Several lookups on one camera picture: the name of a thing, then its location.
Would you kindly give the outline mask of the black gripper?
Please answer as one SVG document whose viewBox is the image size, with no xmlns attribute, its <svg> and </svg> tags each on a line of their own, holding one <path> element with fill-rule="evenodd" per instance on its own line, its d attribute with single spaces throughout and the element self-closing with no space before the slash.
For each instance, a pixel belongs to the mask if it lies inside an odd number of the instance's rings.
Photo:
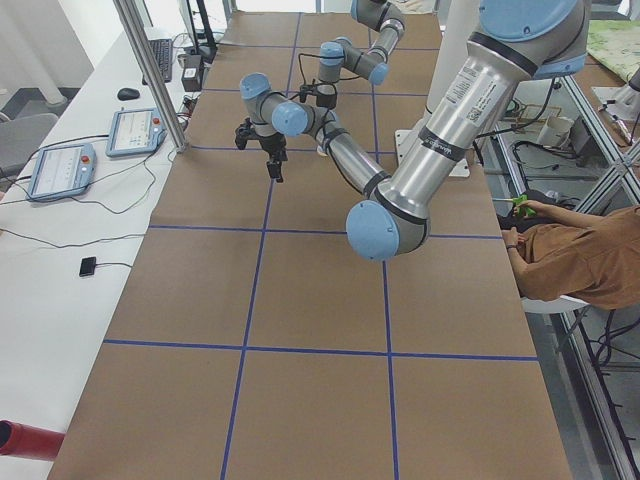
<svg viewBox="0 0 640 480">
<path fill-rule="evenodd" d="M 262 136 L 260 145 L 269 155 L 269 161 L 266 162 L 269 177 L 277 183 L 283 183 L 282 164 L 287 161 L 286 137 L 281 133 Z"/>
<path fill-rule="evenodd" d="M 321 108 L 335 108 L 338 91 L 335 83 L 319 83 L 316 85 L 316 105 Z"/>
</svg>

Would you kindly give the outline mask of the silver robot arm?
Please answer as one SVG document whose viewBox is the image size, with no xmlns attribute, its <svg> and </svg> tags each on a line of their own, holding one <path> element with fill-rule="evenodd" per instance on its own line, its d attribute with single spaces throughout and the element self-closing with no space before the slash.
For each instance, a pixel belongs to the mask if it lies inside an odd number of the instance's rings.
<svg viewBox="0 0 640 480">
<path fill-rule="evenodd" d="M 346 219 L 352 249 L 375 261 L 416 250 L 429 235 L 430 200 L 517 86 L 573 74 L 585 62 L 587 1 L 483 1 L 477 10 L 466 60 L 394 173 L 368 156 L 331 109 L 286 98 L 261 73 L 239 84 L 248 116 L 237 146 L 259 141 L 271 178 L 279 179 L 287 139 L 312 137 L 362 195 Z"/>
<path fill-rule="evenodd" d="M 318 107 L 336 107 L 342 70 L 373 86 L 381 85 L 389 73 L 390 55 L 405 33 L 404 15 L 390 1 L 353 1 L 350 13 L 378 37 L 366 50 L 356 48 L 345 36 L 321 45 L 317 80 L 312 84 Z"/>
</svg>

